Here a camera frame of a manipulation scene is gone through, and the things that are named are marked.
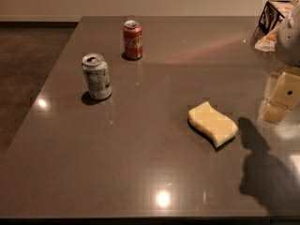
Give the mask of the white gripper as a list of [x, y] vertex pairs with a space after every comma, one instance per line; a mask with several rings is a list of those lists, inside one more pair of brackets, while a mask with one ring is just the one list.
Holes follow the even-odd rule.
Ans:
[[259, 117], [279, 124], [300, 102], [300, 3], [281, 22], [277, 32], [277, 58], [292, 67], [273, 73], [265, 87]]

